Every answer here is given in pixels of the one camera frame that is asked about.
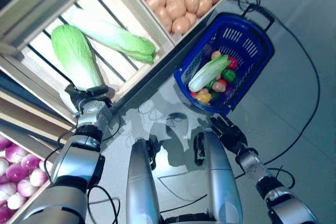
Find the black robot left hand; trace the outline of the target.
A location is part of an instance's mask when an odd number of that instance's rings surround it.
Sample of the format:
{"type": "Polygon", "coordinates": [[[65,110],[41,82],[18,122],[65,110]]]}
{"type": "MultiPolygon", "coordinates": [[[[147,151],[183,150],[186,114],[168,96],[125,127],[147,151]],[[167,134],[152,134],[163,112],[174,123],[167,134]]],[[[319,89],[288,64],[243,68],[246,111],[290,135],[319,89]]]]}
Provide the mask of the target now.
{"type": "Polygon", "coordinates": [[[65,92],[69,94],[70,100],[77,111],[81,111],[83,106],[90,101],[104,99],[108,91],[107,85],[101,85],[82,91],[77,89],[72,83],[65,88],[65,92]]]}

